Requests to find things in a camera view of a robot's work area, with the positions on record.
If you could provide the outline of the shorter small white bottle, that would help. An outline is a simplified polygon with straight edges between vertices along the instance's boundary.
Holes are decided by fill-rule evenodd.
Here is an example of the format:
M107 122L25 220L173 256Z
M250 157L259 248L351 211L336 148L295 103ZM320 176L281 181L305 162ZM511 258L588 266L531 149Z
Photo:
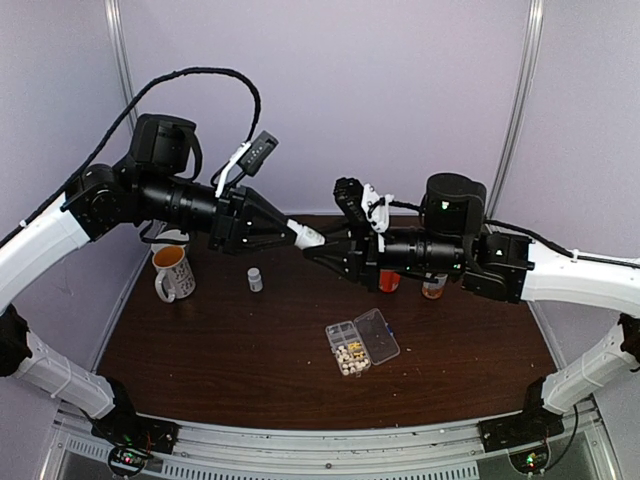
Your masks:
M301 250L323 246L326 238L315 229L304 225L297 235L296 245Z

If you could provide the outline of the orange pill bottle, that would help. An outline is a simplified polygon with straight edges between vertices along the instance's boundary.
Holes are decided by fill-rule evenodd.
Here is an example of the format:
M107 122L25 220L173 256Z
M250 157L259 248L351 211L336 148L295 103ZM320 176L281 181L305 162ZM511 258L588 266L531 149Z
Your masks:
M400 284L401 277L391 270L381 270L379 274L379 290L384 293L394 293Z

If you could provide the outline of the grey capped white orange bottle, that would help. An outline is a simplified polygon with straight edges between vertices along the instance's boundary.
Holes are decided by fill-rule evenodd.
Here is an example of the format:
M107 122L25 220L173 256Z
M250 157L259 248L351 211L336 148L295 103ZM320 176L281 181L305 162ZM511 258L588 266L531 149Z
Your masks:
M423 297L429 300L439 299L444 292L447 279L448 275L442 273L426 275L421 287Z

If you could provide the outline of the clear plastic pill organizer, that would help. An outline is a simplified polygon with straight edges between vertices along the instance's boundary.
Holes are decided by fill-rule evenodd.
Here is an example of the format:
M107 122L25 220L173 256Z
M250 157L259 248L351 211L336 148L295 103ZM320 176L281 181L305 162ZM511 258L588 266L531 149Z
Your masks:
M363 358L353 358L352 362L367 363L370 364L370 368L386 363L401 353L400 346L390 325L378 308L371 309L353 320L327 326L325 335L331 354L341 374L341 365L336 361L335 357L335 352L339 346L344 346L348 349L350 343L360 342L365 356Z

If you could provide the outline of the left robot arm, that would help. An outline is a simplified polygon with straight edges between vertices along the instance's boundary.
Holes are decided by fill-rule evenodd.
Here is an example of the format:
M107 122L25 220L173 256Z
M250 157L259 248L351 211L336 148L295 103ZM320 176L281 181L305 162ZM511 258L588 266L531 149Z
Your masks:
M305 245L305 228L260 194L227 178L234 167L253 176L277 145L268 132L244 142L220 171L215 187L185 179L202 162L193 122L145 114L130 149L115 166L94 165L64 188L45 210L1 248L1 374L23 378L81 409L123 444L144 433L124 387L94 375L48 349L30 330L13 300L70 253L116 226L161 220L209 236L227 254L281 245Z

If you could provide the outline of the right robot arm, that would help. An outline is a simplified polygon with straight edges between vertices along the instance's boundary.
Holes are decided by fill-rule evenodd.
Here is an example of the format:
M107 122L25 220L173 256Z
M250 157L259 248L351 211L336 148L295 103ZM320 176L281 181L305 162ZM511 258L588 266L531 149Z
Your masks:
M353 282L376 288L383 270L425 281L446 274L461 280L465 290L496 301L559 301L619 312L598 344L532 385L527 406L512 423L519 440L535 440L551 416L568 412L623 370L638 370L638 262L569 251L502 222L490 232L485 186L460 174L427 179L417 227L391 226L393 196L355 179L338 180L334 199L346 218L345 238L330 240L303 226L295 244L306 258Z

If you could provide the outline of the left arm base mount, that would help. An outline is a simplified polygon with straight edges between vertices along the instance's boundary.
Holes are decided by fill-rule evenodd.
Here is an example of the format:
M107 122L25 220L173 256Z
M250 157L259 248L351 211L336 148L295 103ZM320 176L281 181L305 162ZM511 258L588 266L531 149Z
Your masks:
M141 416L137 413L124 385L106 378L114 394L114 408L106 416L94 419L91 433L112 445L107 466L117 479L140 474L154 453L171 454L179 432L177 423Z

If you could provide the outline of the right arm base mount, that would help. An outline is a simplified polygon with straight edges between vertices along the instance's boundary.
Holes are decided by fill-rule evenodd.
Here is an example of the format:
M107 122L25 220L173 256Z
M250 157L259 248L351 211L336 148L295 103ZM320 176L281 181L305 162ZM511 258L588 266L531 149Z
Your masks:
M540 377L525 392L524 406L519 413L480 421L481 441L486 453L514 449L539 442L541 447L511 455L512 466L522 474L542 474L551 465L548 440L564 432L563 416L543 407Z

